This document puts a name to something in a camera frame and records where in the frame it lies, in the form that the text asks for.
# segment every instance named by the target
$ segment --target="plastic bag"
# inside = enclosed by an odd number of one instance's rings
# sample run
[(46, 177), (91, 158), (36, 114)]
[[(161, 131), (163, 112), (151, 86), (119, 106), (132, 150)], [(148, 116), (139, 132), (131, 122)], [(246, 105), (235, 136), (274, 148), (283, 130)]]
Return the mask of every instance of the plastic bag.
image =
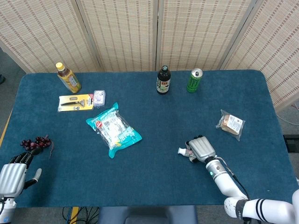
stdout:
[(224, 110), (221, 110), (221, 115), (222, 117), (216, 125), (216, 128), (221, 128), (223, 131), (229, 132), (238, 141), (240, 141), (245, 121), (227, 113)]
[(98, 116), (87, 119), (86, 122), (108, 144), (111, 159), (118, 150), (129, 147), (142, 139), (141, 135), (119, 115), (118, 103), (114, 103), (111, 109), (103, 111)]

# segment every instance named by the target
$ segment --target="grape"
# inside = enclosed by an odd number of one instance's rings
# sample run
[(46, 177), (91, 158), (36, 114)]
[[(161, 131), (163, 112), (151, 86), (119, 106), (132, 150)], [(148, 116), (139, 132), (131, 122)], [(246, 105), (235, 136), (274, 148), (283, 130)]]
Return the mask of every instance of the grape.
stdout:
[(20, 145), (25, 148), (26, 151), (30, 150), (33, 155), (39, 154), (43, 148), (46, 148), (52, 144), (49, 136), (45, 137), (37, 136), (35, 141), (32, 142), (31, 139), (23, 140)]

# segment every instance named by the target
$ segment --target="teal packaging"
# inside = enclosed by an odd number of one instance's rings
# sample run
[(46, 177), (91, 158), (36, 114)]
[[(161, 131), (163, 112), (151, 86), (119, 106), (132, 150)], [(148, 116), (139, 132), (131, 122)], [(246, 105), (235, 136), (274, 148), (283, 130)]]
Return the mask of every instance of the teal packaging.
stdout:
[(142, 139), (141, 135), (119, 115), (118, 103), (114, 103), (111, 109), (103, 111), (98, 116), (87, 119), (86, 123), (108, 144), (111, 159), (118, 150), (129, 147)]

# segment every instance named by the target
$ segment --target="can lid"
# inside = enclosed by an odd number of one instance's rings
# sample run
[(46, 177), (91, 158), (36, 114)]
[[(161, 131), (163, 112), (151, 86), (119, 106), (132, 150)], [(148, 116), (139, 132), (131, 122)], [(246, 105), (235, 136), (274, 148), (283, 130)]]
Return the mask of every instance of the can lid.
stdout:
[(203, 72), (201, 69), (193, 69), (191, 74), (196, 78), (200, 78), (202, 77)]
[(163, 66), (162, 66), (162, 70), (163, 70), (163, 71), (167, 71), (167, 70), (168, 70), (168, 66), (167, 66), (167, 65), (163, 65)]
[(58, 69), (58, 71), (62, 71), (64, 69), (64, 64), (62, 64), (61, 62), (56, 63), (56, 68)]

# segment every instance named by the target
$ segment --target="grape stem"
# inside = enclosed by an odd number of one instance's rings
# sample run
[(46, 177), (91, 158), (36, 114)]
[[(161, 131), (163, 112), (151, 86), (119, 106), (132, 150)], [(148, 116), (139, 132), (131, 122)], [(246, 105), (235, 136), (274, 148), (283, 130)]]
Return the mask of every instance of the grape stem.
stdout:
[(50, 157), (49, 157), (49, 159), (51, 159), (52, 152), (53, 152), (53, 149), (54, 149), (54, 142), (52, 140), (50, 140), (50, 142), (52, 144), (52, 148), (51, 148), (51, 151), (50, 151)]

